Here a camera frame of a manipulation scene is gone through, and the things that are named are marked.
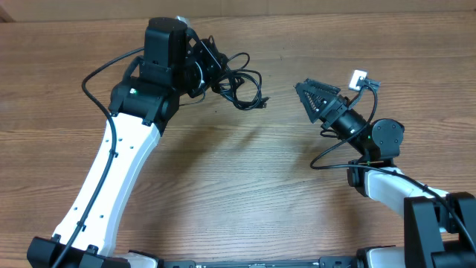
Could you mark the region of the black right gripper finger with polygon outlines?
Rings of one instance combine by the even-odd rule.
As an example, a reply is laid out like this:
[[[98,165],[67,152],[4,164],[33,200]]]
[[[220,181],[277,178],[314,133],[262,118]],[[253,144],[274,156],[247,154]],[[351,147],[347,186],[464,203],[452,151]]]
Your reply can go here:
[[[312,123],[315,123],[329,104],[337,98],[337,95],[322,92],[305,83],[296,84],[295,91]]]
[[[341,90],[338,88],[338,87],[335,87],[335,86],[331,86],[329,84],[326,84],[326,83],[321,83],[317,80],[312,80],[312,79],[305,79],[304,81],[305,84],[313,87],[313,88],[316,88],[322,92],[327,92],[327,93],[330,93],[332,95],[337,95]]]

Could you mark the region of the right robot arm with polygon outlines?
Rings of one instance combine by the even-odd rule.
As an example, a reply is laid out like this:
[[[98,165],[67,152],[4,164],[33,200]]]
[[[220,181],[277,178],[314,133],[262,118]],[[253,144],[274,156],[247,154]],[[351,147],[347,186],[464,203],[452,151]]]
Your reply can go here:
[[[321,135],[349,144],[361,155],[342,167],[349,186],[378,201],[404,220],[404,245],[359,249],[353,257],[320,261],[320,267],[474,267],[475,196],[429,187],[405,175],[394,163],[404,126],[389,118],[364,119],[354,110],[364,91],[378,95],[380,83],[356,77],[349,99],[334,87],[307,79],[295,91]]]

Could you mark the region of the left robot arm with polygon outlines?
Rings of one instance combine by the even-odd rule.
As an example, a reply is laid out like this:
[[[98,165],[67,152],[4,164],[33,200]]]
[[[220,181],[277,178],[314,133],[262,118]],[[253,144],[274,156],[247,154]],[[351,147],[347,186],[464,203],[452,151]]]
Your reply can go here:
[[[115,254],[123,211],[145,161],[158,145],[183,95],[203,94],[222,66],[210,41],[182,17],[149,21],[144,46],[102,111],[106,128],[77,198],[50,238],[35,237],[32,267],[162,267],[151,254]]]

